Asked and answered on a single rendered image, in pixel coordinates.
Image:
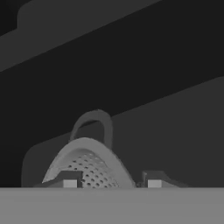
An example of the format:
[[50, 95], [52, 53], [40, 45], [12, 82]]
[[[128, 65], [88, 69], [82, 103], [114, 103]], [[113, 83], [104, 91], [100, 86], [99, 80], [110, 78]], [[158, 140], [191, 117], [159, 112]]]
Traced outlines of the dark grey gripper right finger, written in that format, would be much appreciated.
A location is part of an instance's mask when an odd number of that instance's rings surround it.
[[145, 188], [170, 188], [170, 187], [177, 187], [177, 188], [187, 188], [188, 185], [184, 184], [180, 181], [175, 179], [169, 178], [164, 171], [143, 171], [142, 172], [142, 187]]

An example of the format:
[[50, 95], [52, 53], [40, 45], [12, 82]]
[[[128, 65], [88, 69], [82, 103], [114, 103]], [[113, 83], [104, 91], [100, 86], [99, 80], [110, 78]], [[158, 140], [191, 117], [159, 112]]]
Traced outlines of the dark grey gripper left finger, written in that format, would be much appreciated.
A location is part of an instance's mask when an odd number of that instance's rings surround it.
[[37, 188], [82, 188], [82, 171], [61, 171], [56, 178], [35, 185]]

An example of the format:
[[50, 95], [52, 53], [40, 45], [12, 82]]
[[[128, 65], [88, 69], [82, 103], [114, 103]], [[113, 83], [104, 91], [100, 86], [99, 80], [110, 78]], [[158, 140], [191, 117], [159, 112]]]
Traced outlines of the grey perforated colander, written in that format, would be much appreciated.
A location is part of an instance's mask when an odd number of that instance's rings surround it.
[[[102, 124], [103, 143], [89, 137], [76, 137], [81, 125], [91, 121]], [[73, 126], [69, 143], [58, 152], [50, 164], [43, 183], [54, 180], [63, 171], [83, 171], [84, 188], [135, 188], [134, 180], [112, 151], [112, 143], [113, 123], [110, 115], [99, 109], [85, 113]]]

